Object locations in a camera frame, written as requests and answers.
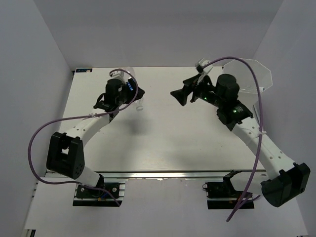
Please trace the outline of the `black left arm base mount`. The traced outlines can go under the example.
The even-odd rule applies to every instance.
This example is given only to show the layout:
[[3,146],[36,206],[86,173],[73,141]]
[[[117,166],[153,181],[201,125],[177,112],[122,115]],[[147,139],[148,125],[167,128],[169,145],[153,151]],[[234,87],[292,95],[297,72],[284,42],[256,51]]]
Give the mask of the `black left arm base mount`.
[[105,191],[88,189],[84,185],[77,185],[73,206],[78,207],[119,207],[125,192],[124,180],[107,180],[103,187]]

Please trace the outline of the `water bottle with blue label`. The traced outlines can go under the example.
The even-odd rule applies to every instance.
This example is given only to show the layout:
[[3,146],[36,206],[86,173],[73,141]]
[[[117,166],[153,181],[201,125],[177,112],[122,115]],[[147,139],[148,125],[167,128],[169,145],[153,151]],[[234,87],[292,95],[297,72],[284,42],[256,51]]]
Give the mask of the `water bottle with blue label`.
[[[125,102],[125,104],[129,104],[136,94],[136,84],[135,84],[136,73],[132,67],[126,67],[123,69],[129,72],[128,74],[124,73],[124,80],[126,82],[126,87],[127,87],[127,101]],[[137,96],[133,101],[132,106],[138,112],[144,109],[144,106],[143,106],[144,94],[145,94],[145,91],[139,88],[138,93],[136,94]]]

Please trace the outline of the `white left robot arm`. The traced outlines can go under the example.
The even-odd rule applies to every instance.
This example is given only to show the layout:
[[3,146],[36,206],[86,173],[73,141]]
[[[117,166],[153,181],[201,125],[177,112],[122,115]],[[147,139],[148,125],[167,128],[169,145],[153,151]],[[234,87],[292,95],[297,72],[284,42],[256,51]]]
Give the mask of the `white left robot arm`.
[[119,113],[122,105],[129,105],[145,94],[134,79],[108,80],[105,92],[96,100],[91,114],[76,126],[51,138],[46,168],[87,186],[93,197],[104,192],[104,178],[85,165],[84,147],[89,140]]

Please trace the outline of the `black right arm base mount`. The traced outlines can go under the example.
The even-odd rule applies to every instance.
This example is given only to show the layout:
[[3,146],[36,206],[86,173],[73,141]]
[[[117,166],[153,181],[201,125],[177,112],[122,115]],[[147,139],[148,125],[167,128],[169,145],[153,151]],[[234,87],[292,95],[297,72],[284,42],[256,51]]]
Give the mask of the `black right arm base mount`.
[[233,209],[239,200],[245,201],[243,209],[253,209],[253,194],[242,193],[249,180],[250,171],[203,171],[205,182],[202,189],[206,192],[207,208],[211,210]]

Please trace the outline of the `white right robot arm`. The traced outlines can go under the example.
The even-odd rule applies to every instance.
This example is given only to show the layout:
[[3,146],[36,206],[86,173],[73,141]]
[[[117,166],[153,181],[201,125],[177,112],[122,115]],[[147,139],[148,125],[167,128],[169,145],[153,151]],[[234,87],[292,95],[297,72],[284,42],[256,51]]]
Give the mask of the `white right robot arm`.
[[280,207],[303,193],[310,175],[310,168],[289,158],[277,145],[260,130],[253,113],[238,99],[239,85],[234,76],[222,74],[215,85],[209,76],[200,74],[183,81],[183,88],[170,94],[182,105],[201,99],[217,107],[217,117],[229,131],[236,135],[250,151],[258,156],[267,180],[254,178],[259,193],[274,207]]

